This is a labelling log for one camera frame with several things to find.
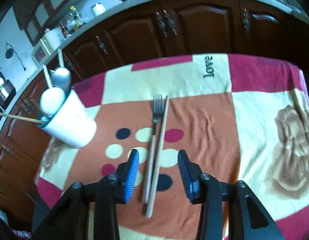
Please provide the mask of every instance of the metal fork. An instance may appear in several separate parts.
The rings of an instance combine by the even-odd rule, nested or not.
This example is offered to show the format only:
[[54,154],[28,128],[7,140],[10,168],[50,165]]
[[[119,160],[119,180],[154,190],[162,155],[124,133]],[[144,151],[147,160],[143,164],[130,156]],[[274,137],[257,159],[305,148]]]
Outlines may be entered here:
[[156,147],[156,129],[157,123],[162,122],[164,117],[164,101],[162,95],[156,95],[153,97],[152,105],[152,136],[150,150],[148,154],[147,171],[145,173],[144,187],[143,187],[143,200],[144,203],[149,202],[153,163],[155,159],[155,147]]

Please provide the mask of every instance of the white microwave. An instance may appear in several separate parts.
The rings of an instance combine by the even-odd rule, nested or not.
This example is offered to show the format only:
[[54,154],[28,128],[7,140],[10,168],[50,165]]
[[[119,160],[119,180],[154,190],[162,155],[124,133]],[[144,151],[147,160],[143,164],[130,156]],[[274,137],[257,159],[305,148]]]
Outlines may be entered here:
[[38,65],[42,65],[47,58],[49,58],[53,52],[59,48],[64,41],[64,36],[61,32],[61,28],[55,28],[46,33],[35,45],[32,51],[32,59]]

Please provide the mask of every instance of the polka dot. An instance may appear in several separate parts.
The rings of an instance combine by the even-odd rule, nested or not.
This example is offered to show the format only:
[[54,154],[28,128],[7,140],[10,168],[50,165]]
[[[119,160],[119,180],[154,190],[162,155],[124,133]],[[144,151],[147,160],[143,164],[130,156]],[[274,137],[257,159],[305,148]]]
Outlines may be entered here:
[[151,140],[152,128],[146,127],[136,132],[136,140],[139,142],[149,142]]
[[105,149],[105,155],[110,159],[119,158],[123,153],[123,148],[120,144],[110,144]]
[[175,149],[165,149],[160,154],[160,166],[169,168],[178,163],[178,151]]
[[183,131],[180,129],[170,129],[165,132],[165,142],[177,142],[183,138]]
[[136,174],[135,187],[138,186],[142,182],[142,179],[143,179],[143,175],[141,172],[138,171]]
[[157,191],[170,189],[173,184],[172,178],[167,174],[159,174]]
[[129,156],[130,156],[131,151],[132,151],[133,149],[136,149],[136,150],[138,150],[138,152],[139,152],[139,164],[145,162],[146,159],[147,159],[147,156],[148,156],[148,150],[147,150],[146,148],[144,148],[144,147],[134,147],[134,148],[132,148],[132,149],[128,152],[128,159],[129,159]]
[[102,176],[108,176],[111,173],[115,173],[115,167],[112,164],[108,163],[102,166],[101,168]]
[[123,140],[123,139],[127,139],[130,136],[130,133],[131,133],[130,129],[121,128],[117,130],[117,133],[115,136],[117,137],[117,139]]

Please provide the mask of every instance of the tablecloth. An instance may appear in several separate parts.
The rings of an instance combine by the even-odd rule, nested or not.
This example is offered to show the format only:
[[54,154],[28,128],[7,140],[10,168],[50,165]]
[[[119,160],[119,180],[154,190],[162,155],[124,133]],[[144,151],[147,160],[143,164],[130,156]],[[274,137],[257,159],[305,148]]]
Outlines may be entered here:
[[[41,166],[36,184],[48,206],[73,182],[93,183],[114,172],[136,148],[133,197],[117,205],[121,239],[194,239],[200,205],[186,198],[177,165],[185,149],[219,181],[245,181],[285,239],[302,239],[309,230],[309,98],[297,66],[247,55],[188,55],[113,69],[74,89],[97,131],[81,149],[60,144],[61,151],[45,156],[50,165]],[[147,219],[141,195],[156,94],[171,99],[154,212]]]

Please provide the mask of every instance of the white cup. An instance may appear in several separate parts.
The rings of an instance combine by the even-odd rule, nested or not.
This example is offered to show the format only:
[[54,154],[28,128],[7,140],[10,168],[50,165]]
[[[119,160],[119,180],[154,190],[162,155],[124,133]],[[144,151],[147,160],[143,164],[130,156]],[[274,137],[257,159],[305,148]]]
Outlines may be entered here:
[[56,115],[43,127],[39,127],[75,148],[86,146],[96,133],[96,122],[87,116],[74,90],[70,91]]
[[97,17],[105,11],[105,7],[101,3],[96,3],[95,5],[91,6],[91,12],[93,17]]

